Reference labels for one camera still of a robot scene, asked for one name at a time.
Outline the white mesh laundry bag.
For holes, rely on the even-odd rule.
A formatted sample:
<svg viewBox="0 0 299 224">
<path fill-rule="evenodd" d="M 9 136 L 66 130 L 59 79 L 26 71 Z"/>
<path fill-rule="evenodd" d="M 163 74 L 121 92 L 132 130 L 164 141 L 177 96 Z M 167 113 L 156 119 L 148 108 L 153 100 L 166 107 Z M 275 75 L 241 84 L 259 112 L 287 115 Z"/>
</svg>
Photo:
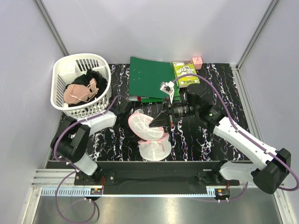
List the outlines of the white mesh laundry bag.
<svg viewBox="0 0 299 224">
<path fill-rule="evenodd" d="M 136 134 L 141 157 L 146 161 L 161 161 L 171 153 L 170 135 L 162 127 L 149 127 L 153 118 L 140 109 L 128 118 L 128 126 Z"/>
</svg>

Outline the beige pink bra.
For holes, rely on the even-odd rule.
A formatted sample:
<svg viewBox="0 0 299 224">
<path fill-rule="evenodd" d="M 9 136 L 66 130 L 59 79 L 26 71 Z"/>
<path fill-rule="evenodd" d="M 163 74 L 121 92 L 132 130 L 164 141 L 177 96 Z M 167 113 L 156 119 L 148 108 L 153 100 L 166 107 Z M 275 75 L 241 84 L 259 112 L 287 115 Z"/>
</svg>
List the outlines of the beige pink bra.
<svg viewBox="0 0 299 224">
<path fill-rule="evenodd" d="M 89 102 L 99 91 L 97 82 L 92 78 L 88 86 L 81 84 L 70 84 L 64 91 L 64 101 L 69 105 L 76 105 L 80 102 Z"/>
</svg>

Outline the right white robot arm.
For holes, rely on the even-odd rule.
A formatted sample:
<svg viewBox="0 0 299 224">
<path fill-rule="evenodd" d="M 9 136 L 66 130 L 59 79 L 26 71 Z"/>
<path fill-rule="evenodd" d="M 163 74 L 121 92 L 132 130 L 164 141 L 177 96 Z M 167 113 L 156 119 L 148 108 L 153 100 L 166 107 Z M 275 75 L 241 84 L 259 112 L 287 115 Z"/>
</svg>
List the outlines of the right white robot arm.
<svg viewBox="0 0 299 224">
<path fill-rule="evenodd" d="M 250 159 L 251 163 L 220 162 L 211 172 L 212 180 L 218 185 L 239 180 L 254 183 L 267 194 L 274 194 L 290 173 L 291 153 L 282 148 L 277 150 L 245 131 L 223 109 L 207 100 L 207 91 L 191 84 L 186 89 L 186 98 L 174 102 L 174 83 L 163 82 L 160 90 L 168 94 L 160 113 L 151 121 L 150 127 L 174 125 L 174 119 L 192 117 L 201 128 L 223 138 Z"/>
</svg>

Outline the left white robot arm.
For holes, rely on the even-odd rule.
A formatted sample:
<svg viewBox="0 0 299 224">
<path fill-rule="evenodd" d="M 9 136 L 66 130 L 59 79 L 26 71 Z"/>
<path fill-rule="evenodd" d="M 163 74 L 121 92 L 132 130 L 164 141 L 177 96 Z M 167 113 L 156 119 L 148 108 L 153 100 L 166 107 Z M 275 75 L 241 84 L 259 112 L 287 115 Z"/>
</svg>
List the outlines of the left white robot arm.
<svg viewBox="0 0 299 224">
<path fill-rule="evenodd" d="M 119 126 L 128 141 L 136 144 L 140 138 L 133 133 L 128 124 L 128 119 L 134 111 L 132 103 L 126 101 L 105 110 L 103 115 L 90 117 L 82 123 L 67 116 L 52 139 L 50 148 L 56 151 L 57 156 L 62 156 L 73 164 L 76 170 L 80 170 L 79 179 L 95 185 L 104 177 L 101 175 L 101 167 L 86 152 L 90 136 L 102 129 Z"/>
</svg>

